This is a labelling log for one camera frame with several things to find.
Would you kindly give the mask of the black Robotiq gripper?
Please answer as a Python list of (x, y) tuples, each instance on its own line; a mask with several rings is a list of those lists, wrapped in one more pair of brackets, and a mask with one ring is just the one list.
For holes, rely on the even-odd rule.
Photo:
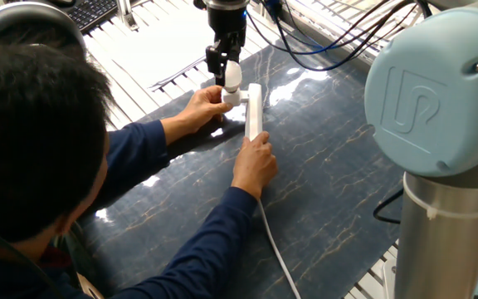
[(207, 10), (208, 24), (214, 32), (214, 44), (206, 48), (207, 70), (214, 75), (215, 84), (225, 86), (227, 54), (240, 61), (241, 50), (246, 40), (246, 8)]

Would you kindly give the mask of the person's left hand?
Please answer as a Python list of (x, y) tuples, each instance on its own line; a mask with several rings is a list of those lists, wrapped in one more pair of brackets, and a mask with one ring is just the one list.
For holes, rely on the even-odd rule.
[(196, 91), (179, 114), (160, 121), (166, 145), (197, 133), (210, 120), (222, 120), (222, 115), (231, 109), (231, 104), (222, 101), (221, 86), (209, 86)]

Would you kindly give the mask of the person's right hand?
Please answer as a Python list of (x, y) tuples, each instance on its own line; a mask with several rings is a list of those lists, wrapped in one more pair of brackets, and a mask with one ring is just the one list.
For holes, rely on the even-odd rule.
[(231, 186), (242, 189), (256, 200), (261, 199), (262, 190), (278, 171), (269, 137), (266, 131), (262, 131), (254, 140), (244, 137), (233, 169)]

